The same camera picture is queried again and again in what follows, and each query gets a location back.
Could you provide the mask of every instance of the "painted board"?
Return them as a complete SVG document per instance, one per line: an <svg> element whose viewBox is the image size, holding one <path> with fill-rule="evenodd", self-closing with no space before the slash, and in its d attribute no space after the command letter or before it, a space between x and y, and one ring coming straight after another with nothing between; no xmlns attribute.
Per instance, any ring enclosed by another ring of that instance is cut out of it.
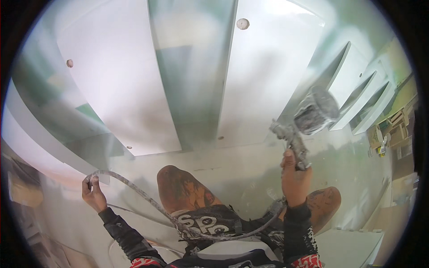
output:
<svg viewBox="0 0 429 268"><path fill-rule="evenodd" d="M374 121L381 115L382 111L389 104L393 95L395 94L395 89L392 86L391 82L383 85L385 88L380 98L371 108L369 113L364 117L364 119L351 131L353 135L365 132Z"/></svg>
<svg viewBox="0 0 429 268"><path fill-rule="evenodd" d="M33 116L10 80L2 118L2 138L30 166L49 178L81 181L97 168L52 136ZM109 185L108 176L100 182Z"/></svg>
<svg viewBox="0 0 429 268"><path fill-rule="evenodd" d="M239 0L217 147L261 143L295 91L324 21L286 0Z"/></svg>
<svg viewBox="0 0 429 268"><path fill-rule="evenodd" d="M353 103L348 107L347 111L340 116L340 118L329 127L329 130L339 130L343 129L350 120L355 117L355 115L365 106L369 99L374 95L374 93L380 89L381 77L375 71L366 86L363 88L359 96L353 101Z"/></svg>
<svg viewBox="0 0 429 268"><path fill-rule="evenodd" d="M181 150L161 81L146 0L112 0L57 39L70 73L103 123L134 155Z"/></svg>
<svg viewBox="0 0 429 268"><path fill-rule="evenodd" d="M344 105L356 88L359 78L363 75L367 65L368 61L349 41L343 58L326 88L334 96L338 108Z"/></svg>

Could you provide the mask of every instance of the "shorts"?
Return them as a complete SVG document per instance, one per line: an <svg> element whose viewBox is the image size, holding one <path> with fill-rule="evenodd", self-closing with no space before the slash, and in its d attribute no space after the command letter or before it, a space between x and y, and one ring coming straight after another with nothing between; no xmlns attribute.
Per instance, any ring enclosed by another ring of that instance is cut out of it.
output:
<svg viewBox="0 0 429 268"><path fill-rule="evenodd" d="M213 205L194 211L176 211L172 213L172 216L197 232L212 236L231 237L256 230L267 223L273 214L267 212L262 218L246 221L240 218L232 207ZM195 237L179 226L175 227L181 241L186 241L188 244L185 256L195 254L214 243L208 239ZM265 230L255 234L255 236L266 243L274 252L280 251L283 254L283 222L280 219L275 219Z"/></svg>

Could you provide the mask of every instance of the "hand holding hose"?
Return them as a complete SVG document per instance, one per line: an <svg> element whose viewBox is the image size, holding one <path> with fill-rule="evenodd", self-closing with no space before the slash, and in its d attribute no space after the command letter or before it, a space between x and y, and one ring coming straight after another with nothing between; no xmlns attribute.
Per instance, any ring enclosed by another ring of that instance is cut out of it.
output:
<svg viewBox="0 0 429 268"><path fill-rule="evenodd" d="M89 178L82 181L82 199L90 205L97 213L107 209L107 200L100 189L98 176L92 178L92 191L89 187Z"/></svg>
<svg viewBox="0 0 429 268"><path fill-rule="evenodd" d="M313 170L308 167L306 171L296 171L295 155L291 149L287 149L283 156L280 164L283 169L281 172L281 189L286 197L288 206L293 208L305 202L310 190Z"/></svg>

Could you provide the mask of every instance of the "paint cup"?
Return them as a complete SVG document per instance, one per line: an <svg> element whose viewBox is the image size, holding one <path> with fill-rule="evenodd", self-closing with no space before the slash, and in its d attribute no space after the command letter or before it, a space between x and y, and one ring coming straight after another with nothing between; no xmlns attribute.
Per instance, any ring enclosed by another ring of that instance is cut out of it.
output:
<svg viewBox="0 0 429 268"><path fill-rule="evenodd" d="M323 87L313 86L299 103L294 117L296 127L305 135L313 135L339 117L338 104Z"/></svg>

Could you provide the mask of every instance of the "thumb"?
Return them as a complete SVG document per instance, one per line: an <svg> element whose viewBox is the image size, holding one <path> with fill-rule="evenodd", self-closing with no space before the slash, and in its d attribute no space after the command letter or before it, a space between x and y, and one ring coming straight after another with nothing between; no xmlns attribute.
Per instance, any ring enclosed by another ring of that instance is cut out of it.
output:
<svg viewBox="0 0 429 268"><path fill-rule="evenodd" d="M295 172L295 154L292 149L287 149L283 153L283 168L285 172Z"/></svg>
<svg viewBox="0 0 429 268"><path fill-rule="evenodd" d="M92 177L92 187L94 187L94 192L96 192L96 193L101 192L100 181L99 181L98 176Z"/></svg>

